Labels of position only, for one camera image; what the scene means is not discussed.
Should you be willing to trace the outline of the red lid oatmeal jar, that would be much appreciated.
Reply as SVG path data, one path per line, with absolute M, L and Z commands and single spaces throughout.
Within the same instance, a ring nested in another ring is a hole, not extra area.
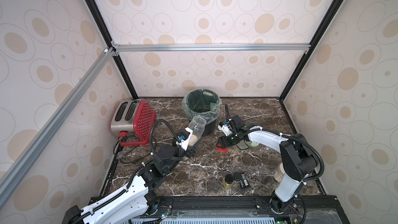
M 188 125 L 190 133 L 188 146 L 194 146 L 201 139 L 206 124 L 206 119 L 203 116 L 198 115 L 193 117 Z

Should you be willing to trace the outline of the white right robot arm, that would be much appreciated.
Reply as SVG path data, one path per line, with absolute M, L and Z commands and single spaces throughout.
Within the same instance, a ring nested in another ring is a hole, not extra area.
M 269 203 L 276 213 L 281 213 L 288 207 L 307 181 L 323 175 L 324 161 L 321 155 L 299 133 L 287 135 L 259 125 L 246 125 L 238 115 L 230 115 L 228 105 L 226 120 L 220 122 L 218 128 L 224 133 L 216 145 L 221 152 L 228 151 L 229 147 L 241 141 L 250 141 L 280 153 L 285 174 L 272 192 Z

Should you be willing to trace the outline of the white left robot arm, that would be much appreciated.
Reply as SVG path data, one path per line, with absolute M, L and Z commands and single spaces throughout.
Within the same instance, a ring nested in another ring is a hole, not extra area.
M 125 185 L 108 196 L 83 208 L 72 206 L 65 213 L 64 224 L 122 224 L 134 217 L 157 212 L 160 200 L 154 189 L 166 180 L 184 157 L 194 156 L 206 126 L 205 119 L 194 117 L 181 132 L 171 132 L 174 137 L 171 145 L 155 149 L 153 133 L 161 122 L 170 127 L 164 119 L 154 122 L 149 134 L 153 158 L 143 163 Z

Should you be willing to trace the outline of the light green jar lid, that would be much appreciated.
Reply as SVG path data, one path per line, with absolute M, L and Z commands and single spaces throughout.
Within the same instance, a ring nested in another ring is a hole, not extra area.
M 250 142 L 250 147 L 258 147 L 259 145 L 257 142 Z

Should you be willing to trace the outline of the beige lid jar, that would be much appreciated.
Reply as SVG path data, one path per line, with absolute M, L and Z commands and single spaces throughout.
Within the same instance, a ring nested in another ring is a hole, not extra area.
M 284 175 L 285 175 L 285 170 L 284 170 L 283 164 L 281 163 L 281 164 L 279 164 L 279 165 L 276 167 L 276 169 L 274 170 L 273 176 L 274 176 L 274 179 L 275 179 L 278 183 L 280 183 L 280 182 L 282 181 Z

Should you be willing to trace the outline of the red jar lid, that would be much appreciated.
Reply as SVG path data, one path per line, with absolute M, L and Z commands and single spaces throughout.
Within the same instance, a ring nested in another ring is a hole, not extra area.
M 219 150 L 220 152 L 227 152 L 228 151 L 228 147 L 225 143 L 223 142 L 218 142 L 216 145 L 216 149 Z

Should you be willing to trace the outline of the clear oatmeal jar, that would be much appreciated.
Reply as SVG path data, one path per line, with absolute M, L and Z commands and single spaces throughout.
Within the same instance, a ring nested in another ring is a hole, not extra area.
M 247 140 L 241 140 L 238 144 L 236 144 L 236 147 L 240 150 L 247 150 L 250 148 L 250 141 Z

